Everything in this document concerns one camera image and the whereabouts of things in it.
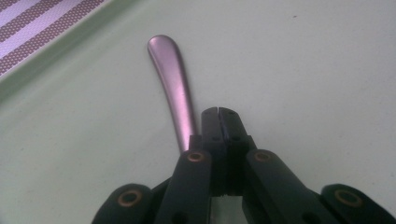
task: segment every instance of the gray stripe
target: gray stripe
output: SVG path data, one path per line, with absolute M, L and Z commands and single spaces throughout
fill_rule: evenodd
M 29 41 L 35 35 L 38 35 L 82 1 L 83 0 L 61 1 L 50 10 L 44 12 L 37 19 L 21 28 L 15 35 L 12 35 L 10 38 L 0 43 L 0 57 L 6 56 L 12 50 L 24 44 L 26 41 Z
M 0 28 L 0 42 L 17 33 L 26 24 L 61 2 L 62 0 L 41 1 L 24 11 L 21 15 Z
M 67 28 L 81 20 L 89 12 L 102 4 L 105 0 L 84 0 L 77 6 L 65 13 L 59 20 L 47 27 L 41 33 L 25 42 L 23 45 L 12 50 L 8 55 L 0 59 L 0 75 L 4 74 L 17 63 L 31 55 L 33 52 L 47 44 L 51 39 L 60 35 Z
M 4 9 L 12 6 L 14 3 L 18 2 L 19 0 L 3 0 L 0 2 L 0 12 Z
M 20 0 L 4 9 L 2 12 L 0 12 L 0 26 L 4 26 L 9 21 L 14 20 L 18 15 L 27 10 L 29 7 L 34 6 L 38 2 L 40 2 L 40 0 Z

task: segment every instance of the screw hole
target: screw hole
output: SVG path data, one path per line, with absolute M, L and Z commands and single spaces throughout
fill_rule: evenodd
M 187 159 L 189 161 L 203 161 L 204 160 L 204 154 L 200 152 L 193 152 L 187 156 Z
M 135 204 L 139 203 L 142 199 L 142 193 L 138 190 L 131 189 L 123 192 L 119 199 L 118 203 L 122 207 L 132 207 Z
M 175 213 L 172 216 L 172 223 L 173 224 L 186 224 L 188 222 L 187 214 L 183 212 Z
M 307 224 L 320 224 L 321 223 L 320 218 L 311 212 L 306 212 L 303 214 L 303 221 Z
M 256 159 L 256 161 L 269 161 L 271 159 L 271 156 L 264 152 L 257 152 L 256 154 L 254 154 L 254 158 Z
M 338 202 L 351 207 L 360 207 L 363 204 L 363 200 L 358 195 L 345 189 L 336 190 L 334 195 Z

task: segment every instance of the table surface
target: table surface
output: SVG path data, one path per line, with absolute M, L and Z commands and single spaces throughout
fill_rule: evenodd
M 195 117 L 239 113 L 316 192 L 343 183 L 396 216 L 394 1 L 107 1 L 0 77 L 0 223 L 90 223 L 178 149 L 147 43 L 179 45 Z M 240 198 L 217 223 L 246 223 Z

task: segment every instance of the clamp jaw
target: clamp jaw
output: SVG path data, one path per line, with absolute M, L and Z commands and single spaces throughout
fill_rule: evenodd
M 256 148 L 236 112 L 217 107 L 202 113 L 202 135 L 191 136 L 171 178 L 116 189 L 92 223 L 209 223 L 211 197 L 222 195 L 243 197 L 250 224 L 396 223 L 352 187 L 308 189 L 275 153 Z

